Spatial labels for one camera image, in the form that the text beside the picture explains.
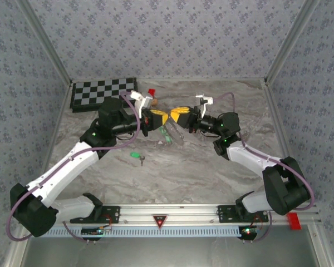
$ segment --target red triangle sign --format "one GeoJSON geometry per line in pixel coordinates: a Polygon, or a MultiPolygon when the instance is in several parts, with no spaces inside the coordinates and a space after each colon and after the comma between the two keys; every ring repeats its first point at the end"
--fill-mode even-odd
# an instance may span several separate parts
{"type": "Polygon", "coordinates": [[[161,229],[163,224],[165,223],[168,215],[152,215],[155,219],[155,222],[158,226],[158,229],[161,229]]]}

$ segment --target key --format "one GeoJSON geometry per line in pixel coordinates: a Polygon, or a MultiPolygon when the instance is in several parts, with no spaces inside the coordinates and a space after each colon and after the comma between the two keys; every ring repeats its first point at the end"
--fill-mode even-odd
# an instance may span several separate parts
{"type": "Polygon", "coordinates": [[[144,156],[140,156],[141,166],[144,164],[144,160],[145,160],[145,157],[144,156]]]}

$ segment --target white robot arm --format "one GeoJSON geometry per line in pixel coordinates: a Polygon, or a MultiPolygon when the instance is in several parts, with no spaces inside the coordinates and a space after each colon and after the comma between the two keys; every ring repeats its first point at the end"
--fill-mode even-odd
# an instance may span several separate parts
{"type": "Polygon", "coordinates": [[[262,153],[244,144],[240,133],[239,116],[226,112],[218,117],[205,114],[205,105],[213,104],[210,97],[198,95],[202,110],[195,107],[177,107],[171,111],[173,120],[190,133],[200,130],[220,137],[213,142],[219,156],[237,162],[263,178],[265,190],[250,192],[238,199],[237,205],[243,213],[274,210],[285,215],[311,197],[297,161],[291,157],[280,159],[262,153]]]}
{"type": "Polygon", "coordinates": [[[68,200],[56,198],[83,170],[101,159],[109,149],[115,148],[117,135],[132,134],[140,128],[147,136],[149,131],[156,130],[167,121],[167,113],[149,108],[151,96],[143,96],[138,92],[132,92],[131,95],[136,99],[135,109],[139,122],[135,115],[125,112],[120,99],[104,101],[98,111],[99,117],[62,160],[26,186],[17,184],[11,189],[11,207],[17,206],[13,216],[33,236],[43,235],[54,223],[92,214],[100,216],[97,206],[102,203],[91,194],[68,200]]]}

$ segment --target chessboard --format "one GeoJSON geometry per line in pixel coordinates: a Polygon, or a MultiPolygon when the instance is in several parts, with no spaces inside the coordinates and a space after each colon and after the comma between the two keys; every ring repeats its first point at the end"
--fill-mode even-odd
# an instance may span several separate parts
{"type": "Polygon", "coordinates": [[[120,92],[137,91],[136,78],[124,78],[114,80],[75,82],[70,108],[73,112],[85,112],[98,110],[105,99],[109,97],[121,98],[120,92]]]}

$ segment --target wall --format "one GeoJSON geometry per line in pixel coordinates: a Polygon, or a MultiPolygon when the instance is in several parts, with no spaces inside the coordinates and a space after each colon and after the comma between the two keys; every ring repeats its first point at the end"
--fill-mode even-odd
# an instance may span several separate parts
{"type": "Polygon", "coordinates": [[[0,265],[10,188],[40,174],[65,91],[15,1],[0,1],[0,265]]]}
{"type": "Polygon", "coordinates": [[[334,0],[316,8],[272,88],[334,250],[334,0]]]}
{"type": "Polygon", "coordinates": [[[303,0],[30,0],[71,78],[264,77],[303,0]]]}

